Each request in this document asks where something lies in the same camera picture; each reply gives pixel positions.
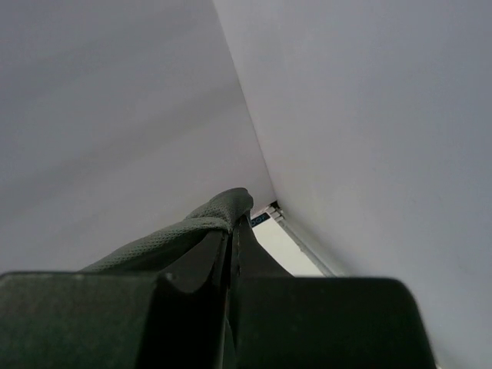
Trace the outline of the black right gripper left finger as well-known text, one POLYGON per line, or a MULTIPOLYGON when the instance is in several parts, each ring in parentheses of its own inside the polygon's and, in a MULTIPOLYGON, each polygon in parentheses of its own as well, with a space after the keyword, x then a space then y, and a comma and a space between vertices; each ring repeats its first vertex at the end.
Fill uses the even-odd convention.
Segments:
POLYGON ((161 271, 9 273, 3 368, 216 368, 228 236, 211 231, 161 271))

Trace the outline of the dark grey t-shirt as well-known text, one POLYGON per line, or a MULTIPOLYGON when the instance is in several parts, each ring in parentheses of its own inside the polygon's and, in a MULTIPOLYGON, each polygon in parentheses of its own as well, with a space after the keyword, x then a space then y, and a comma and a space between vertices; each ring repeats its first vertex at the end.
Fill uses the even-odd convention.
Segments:
POLYGON ((208 232, 230 234, 238 220, 251 213, 253 205, 254 200, 245 188, 221 192, 182 221, 132 241, 82 271, 160 271, 190 251, 208 232))

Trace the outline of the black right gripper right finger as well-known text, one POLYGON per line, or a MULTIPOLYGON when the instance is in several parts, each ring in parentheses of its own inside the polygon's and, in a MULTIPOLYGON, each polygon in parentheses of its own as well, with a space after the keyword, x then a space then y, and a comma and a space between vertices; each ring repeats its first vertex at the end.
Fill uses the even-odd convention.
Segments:
POLYGON ((412 293, 391 278, 295 277, 234 228, 230 325, 239 368, 433 368, 412 293))

